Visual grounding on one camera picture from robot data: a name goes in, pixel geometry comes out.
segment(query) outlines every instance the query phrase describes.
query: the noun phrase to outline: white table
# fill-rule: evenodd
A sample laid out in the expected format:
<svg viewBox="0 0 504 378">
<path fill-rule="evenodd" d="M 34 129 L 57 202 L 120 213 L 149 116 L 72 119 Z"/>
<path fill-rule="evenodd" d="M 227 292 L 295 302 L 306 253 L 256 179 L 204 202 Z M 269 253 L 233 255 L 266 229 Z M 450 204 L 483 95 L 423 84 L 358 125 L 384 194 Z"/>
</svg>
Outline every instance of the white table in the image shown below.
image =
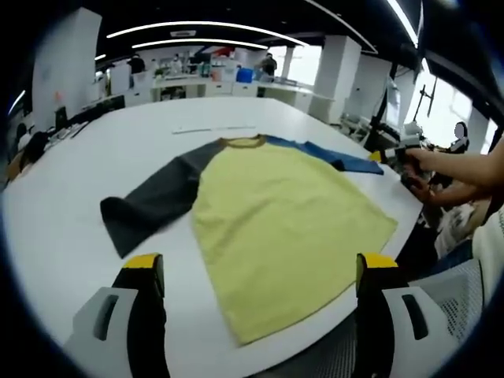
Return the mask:
<svg viewBox="0 0 504 378">
<path fill-rule="evenodd" d="M 255 82 L 255 83 L 258 83 L 259 87 L 263 87 L 266 89 L 278 89 L 280 91 L 291 91 L 291 92 L 301 93 L 304 95 L 312 95 L 314 97 L 323 98 L 325 100 L 334 101 L 334 98 L 329 98 L 329 97 L 325 97 L 321 94 L 316 94 L 315 92 L 311 91 L 310 89 L 303 88 L 303 87 L 295 87 L 292 85 L 279 84 L 279 83 L 261 83 L 261 82 Z"/>
<path fill-rule="evenodd" d="M 168 87 L 186 87 L 189 85 L 205 85 L 207 83 L 212 83 L 212 79 L 208 77 L 180 77 L 180 78 L 168 78 L 167 80 L 155 80 L 152 89 L 158 88 L 168 88 Z"/>
<path fill-rule="evenodd" d="M 255 130 L 173 135 L 175 124 Z M 13 268 L 43 327 L 62 344 L 72 317 L 100 288 L 110 286 L 121 260 L 102 223 L 99 203 L 125 196 L 175 156 L 219 136 L 268 133 L 306 140 L 354 156 L 358 144 L 306 114 L 268 98 L 195 98 L 118 110 L 95 120 L 76 138 L 49 150 L 5 191 L 5 223 Z M 347 173 L 398 221 L 384 249 L 397 257 L 421 204 L 388 167 L 385 175 Z M 356 306 L 350 287 L 311 317 L 255 343 L 238 347 L 220 312 L 193 236 L 190 216 L 149 238 L 132 255 L 160 252 L 165 262 L 165 351 L 174 378 L 247 376 L 304 350 Z"/>
</svg>

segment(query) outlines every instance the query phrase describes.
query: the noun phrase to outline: white column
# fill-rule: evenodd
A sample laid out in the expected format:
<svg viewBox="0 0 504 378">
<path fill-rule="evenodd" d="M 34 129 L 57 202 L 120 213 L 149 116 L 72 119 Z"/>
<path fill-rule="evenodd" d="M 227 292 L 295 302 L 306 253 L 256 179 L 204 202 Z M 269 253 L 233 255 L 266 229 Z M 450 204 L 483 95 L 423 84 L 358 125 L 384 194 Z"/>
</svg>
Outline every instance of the white column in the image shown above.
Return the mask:
<svg viewBox="0 0 504 378">
<path fill-rule="evenodd" d="M 32 102 L 37 130 L 54 126 L 54 112 L 65 106 L 67 117 L 87 104 L 95 80 L 95 56 L 102 16 L 80 8 L 49 30 L 35 56 Z M 61 101 L 56 101 L 56 93 Z"/>
<path fill-rule="evenodd" d="M 338 122 L 343 113 L 345 101 L 354 85 L 360 57 L 361 45 L 350 37 L 325 37 L 313 91 L 317 95 L 335 99 L 329 111 L 329 122 L 332 124 Z"/>
<path fill-rule="evenodd" d="M 488 124 L 490 120 L 481 114 L 474 106 L 472 107 L 471 117 L 467 124 L 469 130 L 469 148 L 468 152 L 480 154 L 485 143 Z"/>
<path fill-rule="evenodd" d="M 283 61 L 282 77 L 287 78 L 289 76 L 289 70 L 291 69 L 292 56 L 294 55 L 294 47 L 288 47 L 285 52 L 285 60 Z"/>
</svg>

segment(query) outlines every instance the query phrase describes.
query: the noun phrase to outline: human hand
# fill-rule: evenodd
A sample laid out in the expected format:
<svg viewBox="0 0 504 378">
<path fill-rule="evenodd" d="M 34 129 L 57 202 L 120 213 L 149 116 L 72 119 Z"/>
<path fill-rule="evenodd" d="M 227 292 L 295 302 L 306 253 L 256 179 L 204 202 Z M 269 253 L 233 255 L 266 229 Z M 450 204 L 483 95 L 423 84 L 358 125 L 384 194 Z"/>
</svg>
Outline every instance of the human hand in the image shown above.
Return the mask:
<svg viewBox="0 0 504 378">
<path fill-rule="evenodd" d="M 409 186 L 409 190 L 422 203 L 429 203 L 432 198 L 431 188 L 427 181 L 416 175 L 409 175 L 413 184 Z"/>
<path fill-rule="evenodd" d="M 432 154 L 432 152 L 422 150 L 421 148 L 410 148 L 406 150 L 406 155 L 410 159 L 418 161 L 418 165 L 422 170 L 427 170 L 426 161 L 431 157 Z"/>
</svg>

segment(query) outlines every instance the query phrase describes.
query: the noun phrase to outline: person in white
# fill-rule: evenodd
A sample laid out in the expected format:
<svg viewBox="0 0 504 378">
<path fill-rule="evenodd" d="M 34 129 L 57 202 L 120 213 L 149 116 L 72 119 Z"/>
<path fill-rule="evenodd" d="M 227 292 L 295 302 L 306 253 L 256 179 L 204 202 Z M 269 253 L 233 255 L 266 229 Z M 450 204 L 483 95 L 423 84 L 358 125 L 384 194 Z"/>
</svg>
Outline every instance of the person in white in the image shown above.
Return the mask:
<svg viewBox="0 0 504 378">
<path fill-rule="evenodd" d="M 19 143 L 17 144 L 17 150 L 18 151 L 23 150 L 26 147 L 26 145 L 28 144 L 28 142 L 30 142 L 31 138 L 32 138 L 32 136 L 28 132 L 26 134 L 24 134 L 23 136 L 21 136 L 21 138 L 19 139 Z"/>
<path fill-rule="evenodd" d="M 175 54 L 175 57 L 170 62 L 170 75 L 176 76 L 182 73 L 182 61 L 179 59 L 179 54 Z"/>
<path fill-rule="evenodd" d="M 453 177 L 464 184 L 460 193 L 467 192 L 475 197 L 476 194 L 492 195 L 493 203 L 498 207 L 490 206 L 490 215 L 487 222 L 478 227 L 472 240 L 459 245 L 451 251 L 445 259 L 452 259 L 462 263 L 460 256 L 465 260 L 477 258 L 481 264 L 483 276 L 484 297 L 488 303 L 504 272 L 504 139 L 501 139 L 489 155 L 479 154 L 444 154 L 429 152 L 421 149 L 412 149 L 406 153 L 418 161 L 420 168 L 425 171 L 436 171 L 443 175 Z M 410 190 L 424 203 L 431 202 L 431 193 L 428 187 L 411 187 Z"/>
</svg>

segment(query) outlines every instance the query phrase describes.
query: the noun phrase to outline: window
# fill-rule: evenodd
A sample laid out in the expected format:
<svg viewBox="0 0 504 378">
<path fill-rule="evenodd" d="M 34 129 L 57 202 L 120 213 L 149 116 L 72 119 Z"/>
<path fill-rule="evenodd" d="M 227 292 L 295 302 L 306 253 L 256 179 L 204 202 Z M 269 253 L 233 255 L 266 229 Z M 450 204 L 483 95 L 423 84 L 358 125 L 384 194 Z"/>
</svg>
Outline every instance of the window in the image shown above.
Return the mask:
<svg viewBox="0 0 504 378">
<path fill-rule="evenodd" d="M 314 85 L 321 54 L 322 47 L 320 46 L 295 47 L 288 79 Z"/>
<path fill-rule="evenodd" d="M 483 143 L 483 148 L 481 149 L 481 153 L 483 155 L 488 154 L 490 151 L 491 143 L 494 141 L 494 135 L 497 131 L 497 124 L 493 120 L 488 122 L 487 134 L 485 135 L 485 141 Z"/>
<path fill-rule="evenodd" d="M 413 120 L 417 111 L 421 98 L 421 89 L 425 85 L 425 92 L 430 95 L 432 88 L 434 88 L 434 83 L 435 77 L 433 75 L 426 72 L 419 75 L 411 106 L 406 117 L 406 124 Z M 454 135 L 455 124 L 461 120 L 467 124 L 473 109 L 473 102 L 447 82 L 438 79 L 429 117 L 428 109 L 430 103 L 431 99 L 424 96 L 418 110 L 417 123 L 423 128 L 425 137 L 432 143 L 442 147 L 449 147 L 456 139 Z"/>
<path fill-rule="evenodd" d="M 287 53 L 287 46 L 274 46 L 268 49 L 268 52 L 273 55 L 276 60 L 275 76 L 282 76 L 284 70 L 285 54 Z"/>
</svg>

